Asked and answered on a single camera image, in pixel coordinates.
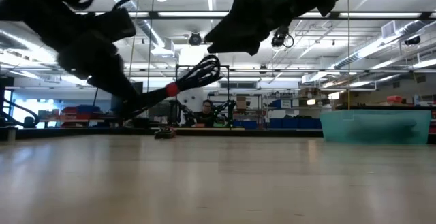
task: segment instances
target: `person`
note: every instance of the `person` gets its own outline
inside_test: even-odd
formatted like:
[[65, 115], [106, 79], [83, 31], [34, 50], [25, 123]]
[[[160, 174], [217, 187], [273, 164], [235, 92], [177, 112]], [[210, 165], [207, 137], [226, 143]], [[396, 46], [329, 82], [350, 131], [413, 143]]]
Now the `person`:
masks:
[[205, 127], [213, 127], [213, 103], [211, 100], [203, 101], [203, 109], [201, 112], [194, 112], [197, 116], [197, 124], [204, 124]]

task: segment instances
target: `security camera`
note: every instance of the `security camera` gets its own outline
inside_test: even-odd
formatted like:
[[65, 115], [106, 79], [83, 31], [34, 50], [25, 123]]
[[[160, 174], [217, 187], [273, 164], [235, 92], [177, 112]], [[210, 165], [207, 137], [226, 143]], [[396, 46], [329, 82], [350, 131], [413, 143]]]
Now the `security camera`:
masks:
[[192, 46], [199, 46], [202, 43], [202, 36], [200, 36], [200, 33], [195, 31], [191, 34], [191, 37], [189, 38], [189, 44]]

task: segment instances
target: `wall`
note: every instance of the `wall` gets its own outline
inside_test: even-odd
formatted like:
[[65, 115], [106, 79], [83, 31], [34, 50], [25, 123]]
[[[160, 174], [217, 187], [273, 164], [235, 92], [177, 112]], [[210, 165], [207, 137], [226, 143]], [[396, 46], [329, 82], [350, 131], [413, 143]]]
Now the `wall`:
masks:
[[417, 84], [414, 79], [402, 79], [399, 80], [400, 87], [393, 88], [392, 82], [387, 82], [378, 87], [378, 91], [371, 91], [368, 93], [359, 93], [358, 97], [355, 97], [352, 93], [351, 101], [354, 103], [380, 103], [386, 102], [386, 98], [391, 95], [398, 95], [407, 100], [408, 103], [413, 103], [413, 97], [415, 94], [421, 96], [436, 94], [436, 74], [427, 74], [426, 82]]

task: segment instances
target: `ceiling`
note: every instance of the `ceiling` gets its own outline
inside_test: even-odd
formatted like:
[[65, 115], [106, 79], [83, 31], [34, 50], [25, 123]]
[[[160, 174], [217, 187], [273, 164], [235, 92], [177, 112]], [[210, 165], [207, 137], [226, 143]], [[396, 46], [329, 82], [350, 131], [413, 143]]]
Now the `ceiling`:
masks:
[[[434, 11], [436, 0], [339, 0], [334, 10], [336, 11]], [[142, 11], [208, 11], [221, 10], [227, 11], [232, 6], [232, 0], [134, 0], [134, 3]], [[108, 11], [111, 10], [115, 0], [95, 0], [89, 11]], [[205, 36], [219, 20], [150, 20], [149, 24], [156, 34], [162, 39], [171, 39], [175, 43], [175, 48], [180, 50], [187, 46], [186, 36], [190, 36], [192, 31], [199, 31]], [[273, 50], [270, 45], [271, 37], [262, 42], [258, 54], [250, 57], [245, 53], [220, 54], [219, 58], [223, 65], [235, 68], [258, 68], [260, 65], [267, 65], [268, 68], [309, 68], [319, 69], [328, 68], [339, 60], [339, 57], [361, 48], [365, 43], [372, 42], [382, 34], [382, 26], [388, 23], [387, 20], [295, 20], [292, 22], [291, 36], [295, 44], [286, 50]], [[30, 39], [37, 46], [43, 46], [35, 37], [35, 34], [25, 25], [17, 22], [8, 22], [0, 25], [1, 29], [7, 29], [23, 39]], [[370, 54], [365, 59], [352, 63], [352, 68], [370, 69], [372, 66], [399, 56], [401, 53], [409, 52], [421, 48], [434, 41], [433, 29], [427, 29], [422, 35], [421, 44], [418, 46], [406, 46], [395, 43], [389, 45], [378, 52]], [[124, 39], [116, 43], [119, 52], [125, 60], [126, 67], [132, 68], [174, 68], [176, 58], [156, 57], [150, 54], [151, 43], [143, 31], [138, 29], [135, 38]], [[19, 67], [27, 67], [28, 63], [21, 63]], [[53, 67], [56, 63], [47, 61], [42, 66]], [[10, 68], [10, 65], [2, 65], [2, 69]], [[58, 71], [31, 71], [35, 74], [59, 74]], [[301, 77], [304, 73], [283, 73], [281, 78]], [[174, 71], [161, 72], [132, 72], [134, 76], [174, 76]], [[233, 76], [259, 76], [259, 73], [238, 73]], [[335, 76], [327, 76], [327, 79], [335, 79]]]

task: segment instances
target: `teal plastic bin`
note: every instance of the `teal plastic bin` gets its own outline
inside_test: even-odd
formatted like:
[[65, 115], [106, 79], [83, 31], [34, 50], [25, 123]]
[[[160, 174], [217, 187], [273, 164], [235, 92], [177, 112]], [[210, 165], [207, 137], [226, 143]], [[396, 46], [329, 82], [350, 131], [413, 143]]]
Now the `teal plastic bin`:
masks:
[[431, 111], [339, 110], [321, 114], [327, 142], [426, 144]]

